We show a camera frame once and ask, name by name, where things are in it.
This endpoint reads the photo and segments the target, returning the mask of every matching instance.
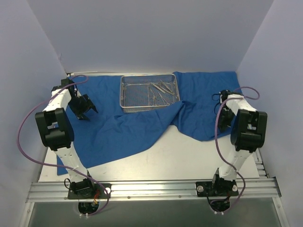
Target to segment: white robotic arm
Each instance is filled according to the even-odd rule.
[[[52,97],[57,94],[60,91],[60,89],[57,89],[52,92]],[[77,91],[77,97],[81,97],[81,94],[79,91]],[[63,90],[57,97],[52,99],[47,107],[43,110],[44,112],[51,112],[56,109],[63,108],[66,110],[66,107],[68,106],[68,103],[71,101],[71,95],[68,89]],[[53,128],[57,122],[54,122],[50,128]],[[63,147],[63,148],[58,148],[57,150],[53,150],[56,155],[61,159],[62,163],[64,166],[70,166],[73,169],[78,170],[79,172],[87,175],[88,171],[87,169],[83,166],[81,163],[77,152],[75,150],[73,141],[71,142],[71,145],[69,148]],[[77,174],[76,172],[66,169],[68,174],[70,175],[70,180],[71,182],[81,182],[85,179],[84,176]]]
[[[52,97],[56,95],[68,84],[74,82],[70,79],[61,80],[61,86],[52,89]],[[71,123],[66,115],[66,107],[69,106],[79,120],[89,120],[84,114],[96,107],[87,95],[81,95],[76,86],[70,86],[61,91],[52,99],[47,107],[35,114],[36,123],[41,136],[41,140],[46,147],[49,147],[60,158],[64,166],[69,166],[73,170],[90,176],[87,169],[81,163],[74,148],[74,132]],[[88,178],[66,169],[70,175],[70,190],[73,195],[71,199],[90,198],[96,193],[95,184]]]
[[[237,116],[238,110],[246,110],[249,112],[257,111],[244,99],[243,95],[231,94],[228,95],[227,98],[238,98],[226,102],[226,109],[230,109],[235,116]],[[256,127],[252,127],[251,124],[248,124],[247,127],[249,130],[256,129]],[[252,153],[249,150],[236,151],[235,146],[233,146],[229,152],[228,157],[226,158],[226,161],[236,167],[237,171],[239,171],[242,165],[244,164],[245,160],[250,155],[252,155]],[[227,181],[233,181],[237,179],[237,173],[234,168],[232,168],[229,164],[224,163],[221,167],[219,167],[219,177]]]
[[[223,90],[219,95],[221,104],[227,100],[219,115],[220,132],[231,127],[232,120],[236,117],[231,132],[231,143],[234,146],[228,157],[225,157],[231,165],[224,162],[218,168],[213,187],[217,192],[230,193],[235,185],[237,172],[245,160],[264,144],[267,114],[253,108],[240,93]]]

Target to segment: screw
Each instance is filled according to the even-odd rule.
[[[110,188],[105,188],[105,189],[106,189],[107,193],[110,194],[111,189]]]
[[[197,191],[198,191],[198,192],[203,192],[203,191],[204,191],[204,188],[203,188],[201,185],[199,185],[199,186],[197,187]]]
[[[238,187],[236,186],[236,185],[234,185],[233,187],[232,187],[232,191],[233,192],[236,192],[238,190]]]

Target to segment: wire mesh basket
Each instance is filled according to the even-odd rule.
[[[125,113],[148,111],[180,101],[174,74],[122,76],[120,105]]]

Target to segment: gray wall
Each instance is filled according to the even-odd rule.
[[[238,70],[268,113],[265,168],[276,176],[291,226],[303,223],[303,1],[275,0]]]
[[[28,0],[67,72],[236,70],[273,0]]]
[[[0,1],[0,225],[18,226],[36,166],[16,146],[22,118],[50,96],[64,70],[25,0]],[[34,117],[21,135],[24,150],[41,157]]]

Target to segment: blue cloth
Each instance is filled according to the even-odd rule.
[[[214,139],[218,101],[212,95],[221,90],[239,87],[235,72],[180,73],[177,77],[180,102],[166,108],[124,113],[119,105],[120,77],[90,77],[78,85],[82,94],[88,94],[99,113],[86,113],[90,121],[79,121],[70,108],[66,113],[75,133],[74,146],[86,168],[125,158],[150,148],[170,124],[196,140]],[[58,175],[67,173],[58,168]]]

